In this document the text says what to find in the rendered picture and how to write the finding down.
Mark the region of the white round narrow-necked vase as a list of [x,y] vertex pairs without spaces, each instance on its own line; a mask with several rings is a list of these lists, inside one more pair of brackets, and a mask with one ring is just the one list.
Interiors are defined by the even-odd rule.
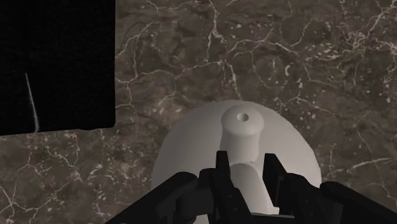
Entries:
[[[274,110],[253,102],[213,102],[186,115],[167,134],[153,168],[152,190],[178,172],[199,176],[216,167],[216,152],[228,153],[230,178],[251,213],[246,224],[297,224],[273,206],[263,182],[267,153],[284,169],[319,187],[321,171],[314,152],[294,126]],[[200,215],[194,224],[209,224]]]

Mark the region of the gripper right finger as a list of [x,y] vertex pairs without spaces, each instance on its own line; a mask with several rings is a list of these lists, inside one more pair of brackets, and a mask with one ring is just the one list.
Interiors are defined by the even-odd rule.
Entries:
[[397,224],[392,210],[335,181],[315,187],[273,153],[264,156],[263,182],[273,206],[297,224]]

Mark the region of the black robot stand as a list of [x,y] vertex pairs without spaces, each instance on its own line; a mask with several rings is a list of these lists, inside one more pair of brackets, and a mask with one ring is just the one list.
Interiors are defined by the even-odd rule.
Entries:
[[0,136],[115,124],[115,0],[0,0]]

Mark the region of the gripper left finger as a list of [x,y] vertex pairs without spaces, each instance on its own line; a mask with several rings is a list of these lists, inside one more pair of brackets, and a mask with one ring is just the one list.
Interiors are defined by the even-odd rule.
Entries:
[[209,224],[251,223],[251,213],[230,178],[228,153],[216,152],[216,167],[199,176],[178,172],[105,224],[194,224],[206,215]]

